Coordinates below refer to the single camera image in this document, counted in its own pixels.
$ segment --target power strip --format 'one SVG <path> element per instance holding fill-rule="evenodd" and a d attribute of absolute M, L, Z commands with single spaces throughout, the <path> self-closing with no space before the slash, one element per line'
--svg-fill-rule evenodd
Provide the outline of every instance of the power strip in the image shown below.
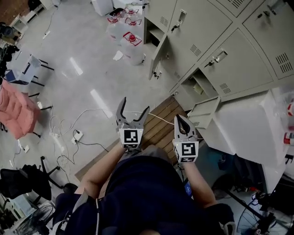
<path fill-rule="evenodd" d="M 77 143 L 75 142 L 76 140 L 79 141 L 82 137 L 83 137 L 83 132 L 81 132 L 80 130 L 78 130 L 78 132 L 75 131 L 75 134 L 74 134 L 74 138 L 72 138 L 72 143 L 74 145 L 76 145 Z"/>

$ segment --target white chair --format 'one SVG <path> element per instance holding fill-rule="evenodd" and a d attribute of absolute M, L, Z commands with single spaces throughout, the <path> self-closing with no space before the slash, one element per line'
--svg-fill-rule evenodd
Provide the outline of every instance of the white chair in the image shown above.
<path fill-rule="evenodd" d="M 7 73 L 6 75 L 9 75 L 11 79 L 7 79 L 7 81 L 23 85 L 27 85 L 32 82 L 44 86 L 41 83 L 33 81 L 33 78 L 38 78 L 35 75 L 40 67 L 45 67 L 50 70 L 54 70 L 53 68 L 48 67 L 43 63 L 48 65 L 47 62 L 39 60 L 38 58 L 33 56 L 29 51 L 20 50 L 13 55 L 12 60 L 9 63 L 11 69 L 9 73 Z"/>

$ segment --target pink cushion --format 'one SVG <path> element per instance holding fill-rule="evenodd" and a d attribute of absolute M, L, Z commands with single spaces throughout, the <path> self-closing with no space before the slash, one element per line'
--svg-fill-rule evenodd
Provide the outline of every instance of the pink cushion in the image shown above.
<path fill-rule="evenodd" d="M 32 133 L 40 115 L 39 107 L 27 93 L 18 91 L 3 80 L 0 91 L 0 121 L 16 139 Z"/>

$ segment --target bicycle wheel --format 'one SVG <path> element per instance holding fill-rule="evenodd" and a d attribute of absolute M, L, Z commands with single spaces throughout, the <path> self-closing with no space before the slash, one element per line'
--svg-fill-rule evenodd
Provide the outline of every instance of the bicycle wheel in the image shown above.
<path fill-rule="evenodd" d="M 254 199 L 251 203 L 249 203 L 249 207 L 254 209 L 258 214 L 263 217 L 267 217 L 269 213 L 273 213 L 275 216 L 275 220 L 269 226 L 267 232 L 263 233 L 265 235 L 285 235 L 287 231 L 291 228 L 293 223 L 293 217 L 282 213 L 281 211 L 277 211 L 269 208 L 266 212 L 261 210 L 261 205 L 258 204 L 257 199 Z M 241 235 L 259 235 L 262 234 L 260 229 L 258 229 L 258 221 L 259 218 L 250 212 L 248 209 L 244 209 L 241 214 L 237 232 Z"/>

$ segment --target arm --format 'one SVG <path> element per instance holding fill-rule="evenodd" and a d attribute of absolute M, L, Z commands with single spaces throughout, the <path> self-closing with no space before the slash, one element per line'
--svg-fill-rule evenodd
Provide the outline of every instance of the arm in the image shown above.
<path fill-rule="evenodd" d="M 125 149 L 121 147 L 121 143 L 119 142 L 109 153 L 88 170 L 75 193 L 82 194 L 85 190 L 89 196 L 98 198 L 102 186 L 107 181 L 124 152 Z"/>
<path fill-rule="evenodd" d="M 186 176 L 190 182 L 193 198 L 203 208 L 207 208 L 217 204 L 212 189 L 206 183 L 194 163 L 183 164 Z"/>

